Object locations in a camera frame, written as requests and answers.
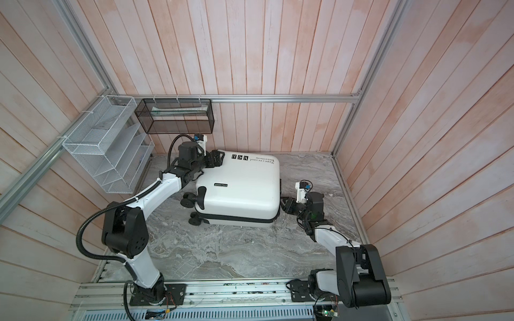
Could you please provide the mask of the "white and black suitcase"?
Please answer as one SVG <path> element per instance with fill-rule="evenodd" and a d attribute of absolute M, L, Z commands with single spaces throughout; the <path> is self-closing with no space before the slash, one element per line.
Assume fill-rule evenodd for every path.
<path fill-rule="evenodd" d="M 226 151 L 222 165 L 205 168 L 195 188 L 181 200 L 194 209 L 193 226 L 270 227 L 280 215 L 280 162 L 272 155 Z"/>

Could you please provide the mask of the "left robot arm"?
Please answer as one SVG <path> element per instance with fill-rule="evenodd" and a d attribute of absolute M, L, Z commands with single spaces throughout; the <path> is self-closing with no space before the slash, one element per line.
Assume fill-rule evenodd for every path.
<path fill-rule="evenodd" d="M 179 155 L 167 163 L 155 183 L 124 203 L 112 203 L 105 213 L 102 242 L 131 274 L 135 294 L 150 305 L 165 300 L 162 273 L 155 267 L 147 245 L 147 219 L 166 199 L 198 178 L 205 169 L 223 164 L 225 152 L 207 152 L 202 143 L 186 141 Z"/>

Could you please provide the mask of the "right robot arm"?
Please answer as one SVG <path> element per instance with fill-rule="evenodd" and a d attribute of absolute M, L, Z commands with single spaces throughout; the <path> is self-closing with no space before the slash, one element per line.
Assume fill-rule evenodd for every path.
<path fill-rule="evenodd" d="M 379 251 L 337 231 L 325 218 L 323 199 L 318 192 L 309 192 L 300 201 L 281 197 L 281 209 L 294 215 L 306 235 L 335 257 L 334 269 L 312 270 L 306 281 L 289 283 L 293 301 L 335 298 L 348 308 L 389 304 L 392 295 Z"/>

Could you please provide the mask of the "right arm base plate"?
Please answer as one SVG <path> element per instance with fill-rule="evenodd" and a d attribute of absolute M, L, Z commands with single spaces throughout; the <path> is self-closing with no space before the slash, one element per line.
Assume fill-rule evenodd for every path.
<path fill-rule="evenodd" d="M 285 286 L 293 302 L 314 302 L 321 294 L 313 281 L 294 279 Z"/>

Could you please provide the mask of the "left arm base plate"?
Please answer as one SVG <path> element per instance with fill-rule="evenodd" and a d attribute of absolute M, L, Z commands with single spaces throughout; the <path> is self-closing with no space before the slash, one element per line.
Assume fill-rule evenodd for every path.
<path fill-rule="evenodd" d="M 156 284 L 152 289 L 135 285 L 129 303 L 131 306 L 181 306 L 186 289 L 186 284 Z"/>

